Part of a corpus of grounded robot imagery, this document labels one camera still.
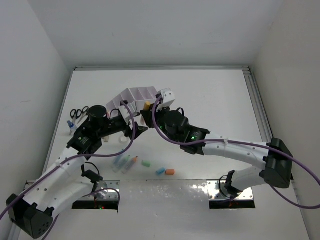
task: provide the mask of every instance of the green block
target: green block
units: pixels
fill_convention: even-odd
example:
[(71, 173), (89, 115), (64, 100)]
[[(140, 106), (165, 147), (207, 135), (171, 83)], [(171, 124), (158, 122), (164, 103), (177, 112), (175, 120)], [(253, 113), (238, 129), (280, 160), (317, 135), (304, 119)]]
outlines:
[(142, 166), (145, 166), (147, 168), (150, 168), (150, 166), (151, 166), (151, 162), (146, 161), (146, 160), (142, 160), (141, 164), (142, 164)]

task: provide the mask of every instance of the white wall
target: white wall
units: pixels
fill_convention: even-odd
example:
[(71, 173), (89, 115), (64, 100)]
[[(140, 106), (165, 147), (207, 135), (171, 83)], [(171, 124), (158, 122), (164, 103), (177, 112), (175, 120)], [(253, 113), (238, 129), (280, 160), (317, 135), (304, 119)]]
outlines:
[[(70, 73), (27, 0), (0, 1), (0, 210), (40, 176)], [(0, 239), (8, 237), (8, 215)]]
[(282, 0), (28, 0), (68, 66), (248, 65)]
[[(275, 137), (320, 176), (320, 1), (286, 0), (254, 64)], [(320, 188), (295, 167), (298, 195), (320, 204)], [(311, 239), (320, 239), (320, 210), (305, 210)]]

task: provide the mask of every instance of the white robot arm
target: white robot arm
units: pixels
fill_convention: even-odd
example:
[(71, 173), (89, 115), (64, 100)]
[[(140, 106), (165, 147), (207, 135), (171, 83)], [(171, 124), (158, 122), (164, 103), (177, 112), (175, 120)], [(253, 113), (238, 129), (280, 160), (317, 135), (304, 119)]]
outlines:
[[(169, 141), (179, 143), (180, 148), (189, 154), (221, 156), (252, 165), (247, 169), (233, 170), (228, 173), (223, 191), (230, 198), (235, 198), (247, 188), (262, 184), (270, 184), (278, 188), (289, 187), (291, 161), (268, 149), (234, 144), (222, 135), (190, 125), (184, 112), (170, 109), (175, 95), (169, 88), (159, 91), (156, 97), (157, 101), (149, 109), (139, 109), (134, 102), (118, 103), (119, 115), (110, 119), (107, 117), (105, 107), (91, 107), (87, 120), (74, 133), (62, 155), (38, 182), (34, 183), (36, 187), (23, 195), (23, 198), (9, 210), (10, 219), (34, 239), (41, 237), (49, 229), (55, 216), (81, 197), (95, 191), (97, 183), (103, 180), (98, 174), (90, 170), (84, 171), (83, 168), (84, 163), (102, 146), (101, 138), (124, 132), (126, 137), (136, 139), (148, 128), (157, 128), (157, 131), (161, 129)], [(141, 114), (148, 127), (138, 126), (133, 122), (131, 128), (129, 112), (133, 112), (134, 116)], [(199, 142), (208, 139), (221, 141)], [(276, 138), (273, 138), (270, 143), (255, 144), (277, 148), (291, 155), (283, 142)], [(66, 161), (75, 155), (84, 156)], [(69, 181), (80, 168), (82, 168), (82, 175)], [(45, 180), (41, 180), (51, 171), (55, 172)], [(17, 197), (15, 194), (11, 195), (6, 204), (9, 206)]]

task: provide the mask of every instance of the small bottle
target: small bottle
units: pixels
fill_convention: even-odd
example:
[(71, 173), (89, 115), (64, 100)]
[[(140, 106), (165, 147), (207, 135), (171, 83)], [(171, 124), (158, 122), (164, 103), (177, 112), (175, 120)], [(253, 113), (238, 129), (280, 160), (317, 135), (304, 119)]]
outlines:
[(70, 135), (73, 135), (78, 128), (72, 121), (68, 121), (67, 123), (70, 128)]

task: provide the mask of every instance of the table surface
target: table surface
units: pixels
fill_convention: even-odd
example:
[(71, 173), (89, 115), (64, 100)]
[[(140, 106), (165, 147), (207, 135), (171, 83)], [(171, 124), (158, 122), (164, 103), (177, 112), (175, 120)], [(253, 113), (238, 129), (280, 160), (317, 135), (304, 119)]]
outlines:
[[(106, 105), (126, 88), (152, 86), (157, 90), (171, 88), (176, 97), (171, 107), (184, 108), (190, 124), (229, 138), (261, 142), (242, 70), (74, 71), (48, 166), (70, 139), (67, 120), (71, 109)], [(125, 148), (119, 143), (120, 135), (110, 136), (97, 154)], [(308, 239), (300, 210), (278, 197), (268, 185), (252, 189), (255, 209), (209, 209), (206, 180), (247, 168), (243, 162), (187, 154), (160, 138), (154, 129), (142, 134), (127, 155), (139, 159), (127, 174), (111, 170), (112, 158), (90, 159), (105, 180), (120, 180), (119, 213), (66, 210), (48, 239)], [(150, 161), (151, 167), (142, 166), (141, 160)], [(161, 167), (175, 169), (176, 174), (157, 176), (155, 171)], [(292, 187), (281, 192), (296, 199)], [(19, 240), (28, 239), (21, 232)]]

